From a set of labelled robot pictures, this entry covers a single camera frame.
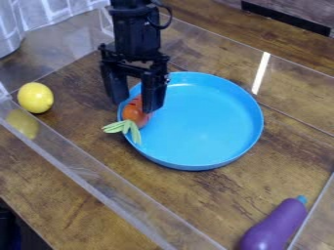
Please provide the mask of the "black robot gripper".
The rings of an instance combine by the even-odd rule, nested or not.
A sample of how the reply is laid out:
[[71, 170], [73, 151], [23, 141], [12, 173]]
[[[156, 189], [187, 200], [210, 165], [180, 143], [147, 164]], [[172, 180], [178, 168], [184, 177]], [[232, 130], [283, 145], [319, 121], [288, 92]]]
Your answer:
[[127, 76], [140, 77], [141, 111], [152, 113], [164, 104], [168, 84], [167, 62], [160, 52], [160, 32], [171, 21], [160, 22], [159, 9], [171, 13], [160, 0], [111, 0], [107, 8], [115, 41], [100, 44], [100, 73], [113, 104], [129, 96]]

